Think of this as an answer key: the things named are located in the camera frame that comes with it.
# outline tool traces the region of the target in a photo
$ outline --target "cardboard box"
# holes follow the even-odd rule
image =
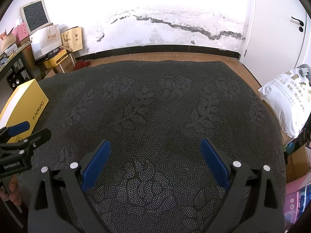
[[[29,36],[27,25],[26,23],[22,23],[19,26],[17,26],[13,32],[16,37],[16,44],[18,45],[23,39],[27,38]]]
[[[18,142],[31,135],[48,101],[35,79],[27,81],[15,89],[0,114],[0,126],[9,127],[28,121],[30,129],[12,137],[9,143]]]
[[[53,70],[56,73],[68,73],[75,69],[75,65],[73,64],[71,57],[67,56],[58,66],[54,66]]]
[[[57,55],[55,55],[53,58],[43,61],[43,64],[46,68],[51,68],[53,66],[57,66],[59,63],[61,63],[65,58],[68,57],[66,50],[61,50]]]
[[[61,34],[63,46],[70,51],[77,51],[82,46],[82,29],[81,27],[73,27]]]
[[[28,36],[25,39],[23,39],[22,41],[20,41],[20,43],[17,45],[17,47],[21,47],[22,45],[24,45],[24,43],[28,42],[29,40],[30,40],[30,38]],[[29,64],[30,69],[33,70],[35,68],[35,57],[34,57],[34,54],[32,52],[31,45],[27,46],[23,50],[23,53],[24,53],[25,58]]]
[[[306,147],[303,145],[288,157],[288,164],[286,166],[286,183],[305,176],[309,171],[309,158]]]
[[[70,56],[73,64],[76,65],[77,61],[76,61],[76,58],[74,57],[74,55],[72,53],[68,53],[68,56]]]
[[[45,78],[50,78],[50,77],[52,77],[52,76],[54,76],[54,75],[55,75],[55,72],[54,72],[53,69],[51,69],[51,70],[48,72],[48,74],[44,77],[44,79],[45,79]]]

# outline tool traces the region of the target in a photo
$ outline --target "gray object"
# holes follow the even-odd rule
[[[41,168],[41,172],[43,172],[43,173],[45,173],[45,172],[47,172],[48,171],[48,167],[47,166],[43,166],[42,168]]]
[[[241,163],[239,162],[239,161],[234,161],[233,162],[233,165],[235,166],[235,167],[241,167]]]
[[[71,169],[75,169],[75,168],[77,168],[78,167],[78,163],[77,162],[72,162],[71,164],[70,164],[70,168]]]
[[[302,64],[302,65],[298,66],[297,68],[299,68],[299,70],[303,73],[303,74],[301,73],[302,76],[306,75],[306,77],[309,80],[309,84],[310,84],[310,82],[311,82],[311,68],[310,68],[310,66],[307,64]]]
[[[263,169],[268,172],[268,171],[270,171],[270,166],[264,165]]]
[[[220,61],[121,61],[56,74],[39,85],[49,103],[34,132],[48,128],[52,137],[19,176],[26,205],[42,166],[68,167],[107,139],[111,156],[86,195],[110,232],[203,232],[224,195],[200,153],[204,137],[245,166],[269,165],[284,201],[280,126]]]

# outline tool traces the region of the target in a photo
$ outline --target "finger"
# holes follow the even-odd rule
[[[8,195],[4,192],[4,190],[0,189],[0,197],[1,197],[1,200],[6,201],[8,198]]]
[[[18,181],[16,178],[16,175],[12,175],[10,181],[9,181],[9,189],[11,192],[14,192],[18,188]]]
[[[15,205],[21,205],[21,196],[18,191],[10,193],[10,200],[13,202]]]

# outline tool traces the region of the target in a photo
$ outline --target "black baseboard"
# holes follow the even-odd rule
[[[223,50],[205,46],[186,46],[186,45],[147,45],[147,46],[131,46],[107,51],[100,51],[96,53],[87,54],[76,57],[77,60],[95,60],[111,56],[134,54],[134,53],[148,53],[148,52],[195,52],[214,54],[240,59],[240,54],[236,51]]]

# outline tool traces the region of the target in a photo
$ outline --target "blue object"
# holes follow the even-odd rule
[[[15,137],[18,134],[28,131],[29,129],[30,129],[30,124],[29,122],[25,121],[25,122],[9,127],[9,130],[7,133],[9,136]]]
[[[295,150],[295,144],[293,142],[290,142],[288,146],[286,146],[286,152],[288,155],[292,154]]]
[[[82,174],[82,184],[81,189],[83,192],[92,187],[94,187],[95,182],[103,170],[105,164],[107,163],[111,152],[111,145],[109,141],[104,141],[100,145],[99,149],[95,153],[94,157],[91,159],[87,167]]]
[[[213,146],[206,139],[202,139],[201,141],[201,154],[217,184],[225,190],[228,190],[230,187],[229,172]]]

